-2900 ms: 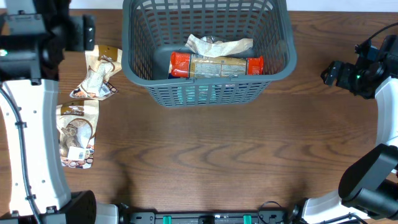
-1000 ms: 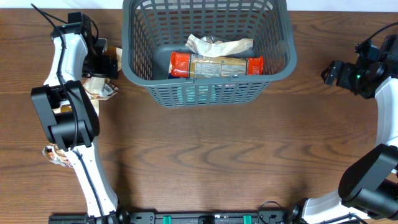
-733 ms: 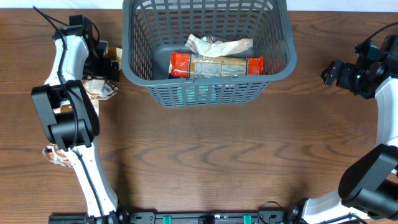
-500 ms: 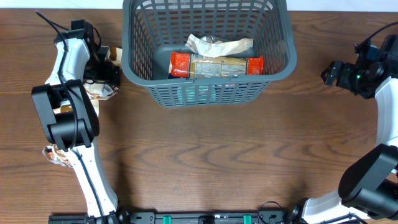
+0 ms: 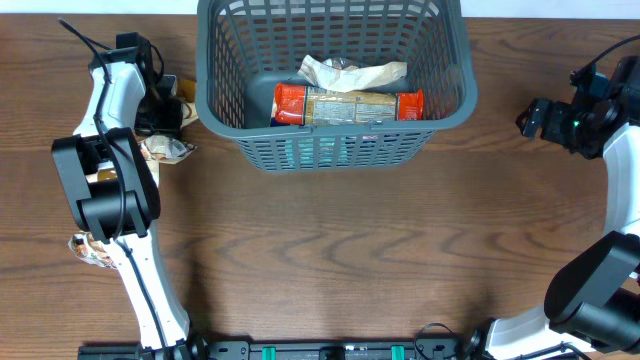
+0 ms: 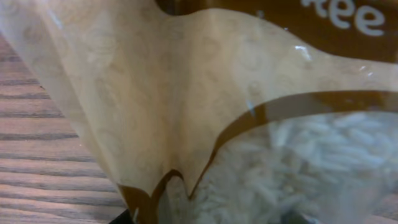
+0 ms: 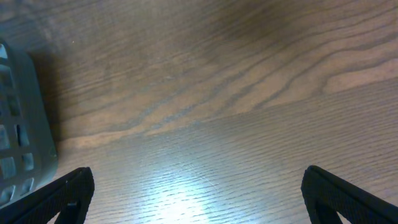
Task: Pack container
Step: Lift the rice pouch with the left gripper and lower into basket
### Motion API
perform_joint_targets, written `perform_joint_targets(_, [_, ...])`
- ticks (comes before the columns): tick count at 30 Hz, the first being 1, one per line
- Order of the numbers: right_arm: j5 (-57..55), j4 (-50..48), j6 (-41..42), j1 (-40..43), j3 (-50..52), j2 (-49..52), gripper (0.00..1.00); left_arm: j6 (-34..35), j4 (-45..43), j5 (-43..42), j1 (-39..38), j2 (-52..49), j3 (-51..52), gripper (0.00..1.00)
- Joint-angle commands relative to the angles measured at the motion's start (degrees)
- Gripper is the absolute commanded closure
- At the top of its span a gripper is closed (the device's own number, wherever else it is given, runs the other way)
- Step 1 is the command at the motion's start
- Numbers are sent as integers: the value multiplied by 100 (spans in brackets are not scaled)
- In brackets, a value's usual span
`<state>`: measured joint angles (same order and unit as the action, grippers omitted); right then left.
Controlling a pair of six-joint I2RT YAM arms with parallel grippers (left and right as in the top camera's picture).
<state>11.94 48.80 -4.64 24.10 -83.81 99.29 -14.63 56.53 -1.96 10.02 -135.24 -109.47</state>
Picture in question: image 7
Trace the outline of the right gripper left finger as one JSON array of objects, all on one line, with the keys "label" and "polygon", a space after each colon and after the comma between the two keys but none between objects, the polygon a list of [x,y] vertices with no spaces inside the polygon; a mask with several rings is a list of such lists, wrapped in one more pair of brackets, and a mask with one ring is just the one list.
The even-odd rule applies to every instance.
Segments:
[{"label": "right gripper left finger", "polygon": [[1,209],[3,224],[83,224],[95,191],[92,171],[79,167]]}]

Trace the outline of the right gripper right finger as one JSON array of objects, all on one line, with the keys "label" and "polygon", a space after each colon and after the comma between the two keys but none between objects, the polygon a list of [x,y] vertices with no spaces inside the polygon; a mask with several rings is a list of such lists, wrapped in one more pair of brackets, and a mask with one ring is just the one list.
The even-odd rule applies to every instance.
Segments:
[{"label": "right gripper right finger", "polygon": [[310,221],[316,224],[397,223],[397,207],[318,167],[304,173],[301,191]]}]

